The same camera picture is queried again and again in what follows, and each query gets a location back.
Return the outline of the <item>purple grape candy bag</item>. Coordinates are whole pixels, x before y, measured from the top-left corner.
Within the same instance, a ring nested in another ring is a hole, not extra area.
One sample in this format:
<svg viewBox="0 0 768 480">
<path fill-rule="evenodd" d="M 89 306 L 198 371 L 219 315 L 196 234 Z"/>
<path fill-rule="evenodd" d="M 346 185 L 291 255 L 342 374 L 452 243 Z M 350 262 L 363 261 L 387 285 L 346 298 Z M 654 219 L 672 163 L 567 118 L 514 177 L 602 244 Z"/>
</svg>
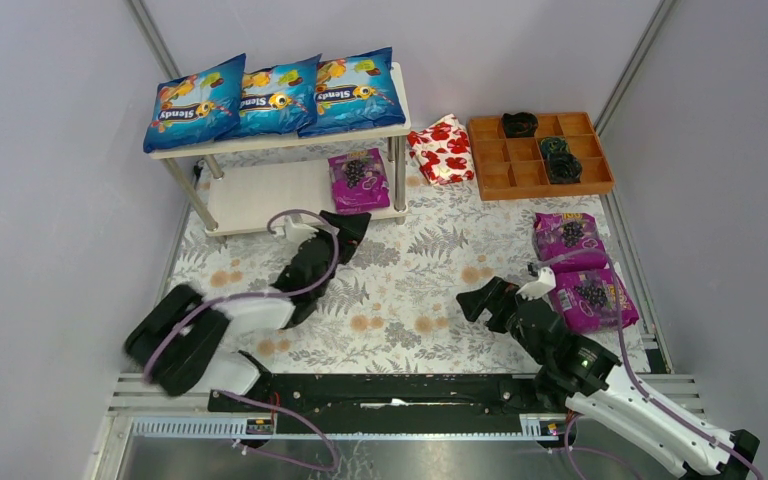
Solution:
<svg viewBox="0 0 768 480">
<path fill-rule="evenodd" d="M 337 213 L 365 213 L 390 206 L 388 177 L 377 148 L 330 157 L 327 162 Z"/>
<path fill-rule="evenodd" d="M 585 250 L 553 264 L 555 273 L 604 269 L 608 264 L 596 220 L 587 213 L 536 213 L 533 244 L 540 261 Z"/>
<path fill-rule="evenodd" d="M 636 306 L 621 281 L 615 282 L 608 269 L 559 273 L 556 287 L 548 293 L 550 304 L 567 327 L 578 334 L 616 329 L 616 301 L 619 301 L 623 328 L 638 322 Z"/>
</svg>

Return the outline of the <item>blue Slendy candy bag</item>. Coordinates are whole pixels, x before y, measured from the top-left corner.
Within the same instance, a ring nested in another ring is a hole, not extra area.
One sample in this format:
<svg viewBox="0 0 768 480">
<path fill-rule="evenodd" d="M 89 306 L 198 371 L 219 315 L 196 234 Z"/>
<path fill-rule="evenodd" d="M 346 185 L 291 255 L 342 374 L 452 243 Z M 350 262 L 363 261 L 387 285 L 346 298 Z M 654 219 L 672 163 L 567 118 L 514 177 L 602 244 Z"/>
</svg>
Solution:
<svg viewBox="0 0 768 480">
<path fill-rule="evenodd" d="M 297 132 L 317 120 L 315 86 L 321 55 L 243 75 L 239 123 L 219 135 L 230 140 Z"/>
<path fill-rule="evenodd" d="M 202 72 L 160 84 L 143 151 L 209 142 L 236 128 L 246 59 L 242 53 Z"/>
</svg>

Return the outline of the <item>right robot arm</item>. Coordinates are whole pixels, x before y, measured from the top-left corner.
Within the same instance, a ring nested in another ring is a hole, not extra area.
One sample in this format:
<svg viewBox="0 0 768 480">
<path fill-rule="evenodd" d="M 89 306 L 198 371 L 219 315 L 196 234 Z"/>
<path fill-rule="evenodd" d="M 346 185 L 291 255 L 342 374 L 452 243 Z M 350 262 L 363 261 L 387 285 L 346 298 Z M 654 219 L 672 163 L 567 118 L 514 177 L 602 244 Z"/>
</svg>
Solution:
<svg viewBox="0 0 768 480">
<path fill-rule="evenodd" d="M 537 397 L 599 422 L 679 479 L 756 475 L 759 439 L 690 413 L 626 369 L 598 342 L 572 332 L 543 299 L 528 299 L 499 277 L 456 300 L 469 322 L 489 312 L 489 330 L 510 335 L 539 364 Z"/>
</svg>

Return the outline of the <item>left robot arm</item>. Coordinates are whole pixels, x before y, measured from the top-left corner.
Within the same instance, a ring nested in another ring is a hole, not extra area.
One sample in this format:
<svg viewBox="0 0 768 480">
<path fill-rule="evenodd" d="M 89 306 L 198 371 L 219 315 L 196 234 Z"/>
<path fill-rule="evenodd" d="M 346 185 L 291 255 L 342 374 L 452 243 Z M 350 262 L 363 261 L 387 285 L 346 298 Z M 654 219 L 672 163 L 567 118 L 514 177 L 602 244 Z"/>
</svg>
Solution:
<svg viewBox="0 0 768 480">
<path fill-rule="evenodd" d="M 207 298 L 183 283 L 172 288 L 131 331 L 124 353 L 142 369 L 143 380 L 167 396 L 217 388 L 242 393 L 242 372 L 250 361 L 222 349 L 223 342 L 252 330 L 289 329 L 307 320 L 326 293 L 338 266 L 347 264 L 364 240 L 370 213 L 312 213 L 303 209 L 274 215 L 280 234 L 296 252 L 267 286 Z"/>
</svg>

